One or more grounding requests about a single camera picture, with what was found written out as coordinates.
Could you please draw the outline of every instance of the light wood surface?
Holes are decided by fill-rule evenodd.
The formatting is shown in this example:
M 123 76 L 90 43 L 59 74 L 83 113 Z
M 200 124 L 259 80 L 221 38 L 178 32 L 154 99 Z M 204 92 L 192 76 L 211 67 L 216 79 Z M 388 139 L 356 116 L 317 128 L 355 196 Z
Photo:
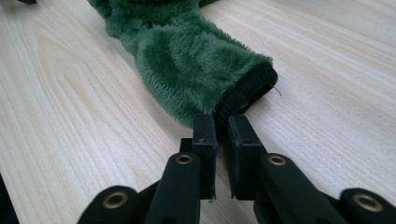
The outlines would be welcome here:
M 372 190 L 396 204 L 395 1 L 220 0 L 205 16 L 274 58 L 276 85 L 249 109 L 270 152 L 318 189 Z M 180 138 L 120 42 L 86 1 L 0 2 L 0 172 L 21 223 L 76 223 L 101 190 L 146 188 Z M 257 223 L 218 199 L 201 223 Z

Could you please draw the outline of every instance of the wooden table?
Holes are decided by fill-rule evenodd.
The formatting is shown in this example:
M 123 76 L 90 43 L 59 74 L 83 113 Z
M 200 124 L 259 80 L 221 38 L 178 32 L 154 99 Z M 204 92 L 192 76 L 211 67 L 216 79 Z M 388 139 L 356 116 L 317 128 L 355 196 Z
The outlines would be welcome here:
M 361 187 L 396 204 L 395 2 L 221 0 L 202 11 L 274 58 L 282 95 L 246 113 L 268 151 L 333 197 Z M 76 223 L 101 190 L 146 188 L 191 137 L 86 1 L 1 1 L 0 60 L 0 172 L 21 223 Z M 218 164 L 201 223 L 256 223 Z

